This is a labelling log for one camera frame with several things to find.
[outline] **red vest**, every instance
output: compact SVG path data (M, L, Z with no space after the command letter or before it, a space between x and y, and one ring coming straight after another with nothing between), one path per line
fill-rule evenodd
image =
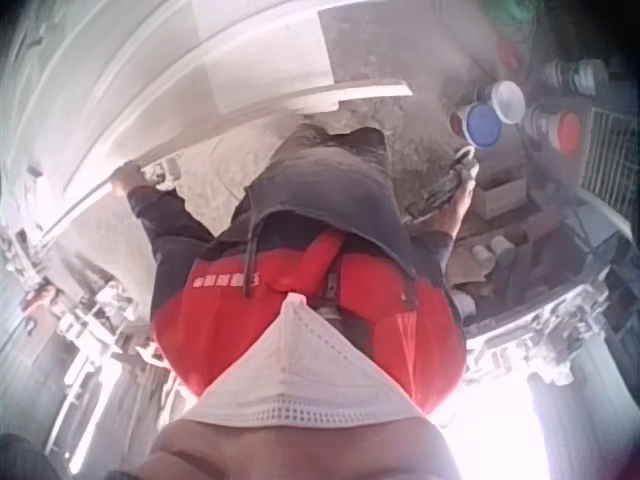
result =
M242 293L244 255L196 262L184 291L153 319L163 354L194 394L260 338L289 292L323 295L343 239L327 231L306 251L258 254L249 297ZM348 253L338 265L338 305L370 324L373 361L429 413L456 386L466 359L446 297L423 279L411 281L410 309L409 283L391 260Z

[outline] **cardboard box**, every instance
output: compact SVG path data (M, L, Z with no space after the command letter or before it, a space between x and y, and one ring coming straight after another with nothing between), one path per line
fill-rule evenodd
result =
M471 209L485 220L518 208L527 201L527 180L517 178L495 188L478 186L473 194Z

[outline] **white face mask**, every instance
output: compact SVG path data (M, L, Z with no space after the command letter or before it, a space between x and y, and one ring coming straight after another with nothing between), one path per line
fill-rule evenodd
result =
M260 339L183 418L229 427L347 428L424 417L400 386L289 294Z

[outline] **green bucket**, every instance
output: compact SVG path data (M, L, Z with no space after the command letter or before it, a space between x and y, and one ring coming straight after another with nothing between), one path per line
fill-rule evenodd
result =
M507 32L530 26L538 9L538 0L483 0L482 3L489 20Z

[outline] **blue paint can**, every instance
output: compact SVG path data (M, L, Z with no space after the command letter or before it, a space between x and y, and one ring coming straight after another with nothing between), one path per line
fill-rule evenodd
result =
M454 133L476 148L489 149L500 138L502 121L495 109L482 103L472 103L457 109L449 120Z

